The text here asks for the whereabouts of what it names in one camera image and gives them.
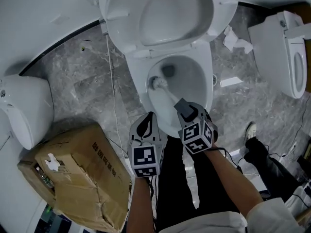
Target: person's left arm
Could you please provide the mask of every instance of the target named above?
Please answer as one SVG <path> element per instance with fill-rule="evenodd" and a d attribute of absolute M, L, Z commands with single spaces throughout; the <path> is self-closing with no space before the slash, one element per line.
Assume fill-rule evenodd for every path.
<path fill-rule="evenodd" d="M 144 178 L 136 178 L 126 232 L 152 233 L 153 226 L 149 185 Z"/>

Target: white sleeve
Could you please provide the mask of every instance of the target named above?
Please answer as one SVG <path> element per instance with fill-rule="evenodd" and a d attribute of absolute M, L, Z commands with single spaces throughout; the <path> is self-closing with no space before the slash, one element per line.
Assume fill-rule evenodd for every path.
<path fill-rule="evenodd" d="M 281 198 L 268 200 L 256 205 L 247 215 L 249 233 L 302 233 Z"/>

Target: white shirt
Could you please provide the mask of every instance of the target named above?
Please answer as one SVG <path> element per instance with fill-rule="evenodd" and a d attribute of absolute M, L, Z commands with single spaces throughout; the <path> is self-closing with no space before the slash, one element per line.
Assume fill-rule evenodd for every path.
<path fill-rule="evenodd" d="M 248 213 L 246 220 L 249 233 L 305 231 L 298 225 L 281 198 L 256 205 Z M 245 224 L 239 213 L 221 212 L 192 218 L 166 228 L 160 233 L 245 233 Z"/>

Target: toilet bowl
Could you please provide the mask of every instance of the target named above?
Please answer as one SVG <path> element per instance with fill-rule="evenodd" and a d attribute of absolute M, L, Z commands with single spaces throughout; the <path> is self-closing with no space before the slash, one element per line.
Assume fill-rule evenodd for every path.
<path fill-rule="evenodd" d="M 47 80 L 11 75 L 0 79 L 0 108 L 21 145 L 30 150 L 47 133 L 54 107 Z"/>
<path fill-rule="evenodd" d="M 172 100 L 150 88 L 161 76 L 177 98 L 210 110 L 213 72 L 209 42 L 229 24 L 238 0 L 99 0 L 109 36 L 125 55 L 139 98 L 158 125 L 178 137 L 181 129 Z M 173 66 L 165 77 L 162 68 Z"/>
<path fill-rule="evenodd" d="M 284 94 L 301 98 L 307 83 L 304 38 L 311 35 L 311 24 L 284 11 L 248 30 L 260 75 Z"/>

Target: sneaker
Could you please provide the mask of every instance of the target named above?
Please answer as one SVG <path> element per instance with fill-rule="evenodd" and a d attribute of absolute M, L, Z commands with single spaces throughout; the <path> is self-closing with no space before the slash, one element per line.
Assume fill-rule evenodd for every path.
<path fill-rule="evenodd" d="M 249 139 L 254 138 L 256 136 L 256 130 L 256 123 L 251 122 L 246 129 L 245 140 L 248 141 Z"/>

